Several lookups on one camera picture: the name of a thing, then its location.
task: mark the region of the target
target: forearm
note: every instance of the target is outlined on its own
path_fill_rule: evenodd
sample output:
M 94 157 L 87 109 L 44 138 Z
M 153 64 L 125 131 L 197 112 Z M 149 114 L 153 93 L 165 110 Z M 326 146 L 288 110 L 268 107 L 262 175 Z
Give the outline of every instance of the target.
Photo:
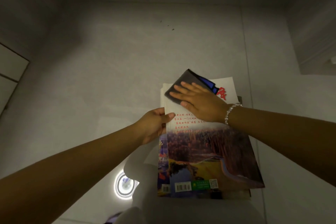
M 0 180 L 4 223 L 51 223 L 141 144 L 131 125 Z
M 336 186 L 332 171 L 336 169 L 336 123 L 235 107 L 229 114 L 229 125 Z

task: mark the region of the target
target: magazine cover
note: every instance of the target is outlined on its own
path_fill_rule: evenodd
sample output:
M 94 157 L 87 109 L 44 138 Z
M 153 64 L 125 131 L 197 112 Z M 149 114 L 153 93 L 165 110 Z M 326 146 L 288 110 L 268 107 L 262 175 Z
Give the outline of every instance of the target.
M 220 88 L 218 97 L 238 102 L 232 78 L 212 81 Z M 171 85 L 164 84 L 163 92 Z M 246 195 L 249 189 L 264 188 L 248 135 L 199 120 L 168 98 L 162 102 L 165 112 L 176 116 L 160 138 L 158 194 L 160 189 L 161 196 L 223 198 L 233 191 Z

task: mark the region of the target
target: person's left hand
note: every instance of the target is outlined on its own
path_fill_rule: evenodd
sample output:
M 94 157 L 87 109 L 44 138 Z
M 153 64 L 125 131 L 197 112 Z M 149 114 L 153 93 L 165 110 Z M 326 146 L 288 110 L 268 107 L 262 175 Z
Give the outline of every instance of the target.
M 165 115 L 165 108 L 157 108 L 145 113 L 135 125 L 142 134 L 142 143 L 147 144 L 158 136 L 166 133 L 166 123 L 175 117 L 175 113 L 171 112 Z

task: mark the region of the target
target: hand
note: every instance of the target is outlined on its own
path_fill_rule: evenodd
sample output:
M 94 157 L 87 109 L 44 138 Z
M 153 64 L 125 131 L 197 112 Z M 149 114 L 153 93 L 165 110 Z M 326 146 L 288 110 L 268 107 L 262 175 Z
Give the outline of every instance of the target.
M 174 89 L 180 93 L 170 92 L 170 95 L 183 100 L 181 105 L 185 109 L 191 111 L 198 119 L 223 123 L 230 105 L 194 82 L 192 85 L 181 82 L 181 85 L 183 87 L 174 85 Z
M 145 113 L 135 125 L 142 133 L 142 143 L 147 144 L 166 133 L 166 123 L 175 117 L 175 113 L 171 112 L 165 115 L 165 108 L 157 108 Z

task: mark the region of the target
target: bracelet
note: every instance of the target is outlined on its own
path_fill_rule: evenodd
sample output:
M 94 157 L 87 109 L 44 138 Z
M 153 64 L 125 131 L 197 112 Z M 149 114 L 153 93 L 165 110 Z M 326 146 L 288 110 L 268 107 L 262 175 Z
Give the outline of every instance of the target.
M 228 120 L 229 120 L 229 113 L 232 111 L 233 108 L 235 108 L 236 106 L 243 106 L 242 104 L 234 104 L 233 106 L 231 106 L 229 108 L 229 110 L 226 112 L 226 116 L 225 116 L 225 124 L 229 126 Z

